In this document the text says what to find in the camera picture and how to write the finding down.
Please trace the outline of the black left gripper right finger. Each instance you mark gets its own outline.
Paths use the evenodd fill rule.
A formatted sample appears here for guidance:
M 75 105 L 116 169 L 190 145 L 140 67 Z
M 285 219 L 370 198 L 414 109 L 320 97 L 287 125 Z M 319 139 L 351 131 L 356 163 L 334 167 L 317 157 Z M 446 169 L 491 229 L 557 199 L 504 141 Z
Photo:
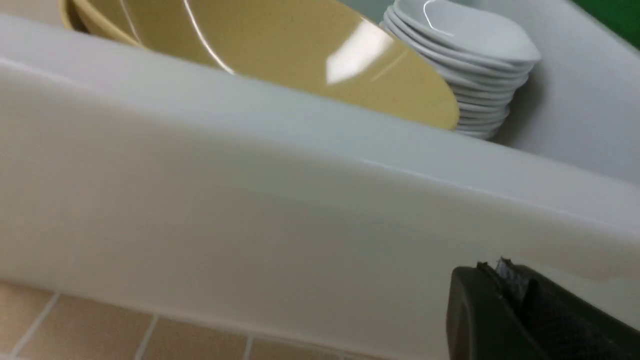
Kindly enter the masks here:
M 512 306 L 549 360 L 637 360 L 639 331 L 555 281 L 518 264 L 501 264 Z

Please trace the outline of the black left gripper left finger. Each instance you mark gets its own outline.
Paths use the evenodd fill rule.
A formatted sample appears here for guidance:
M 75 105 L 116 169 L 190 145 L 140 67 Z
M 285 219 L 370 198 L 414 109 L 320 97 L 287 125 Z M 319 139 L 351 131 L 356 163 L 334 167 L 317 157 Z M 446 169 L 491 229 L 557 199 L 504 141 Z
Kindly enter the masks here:
M 450 277 L 446 344 L 451 360 L 546 360 L 491 266 L 458 266 Z

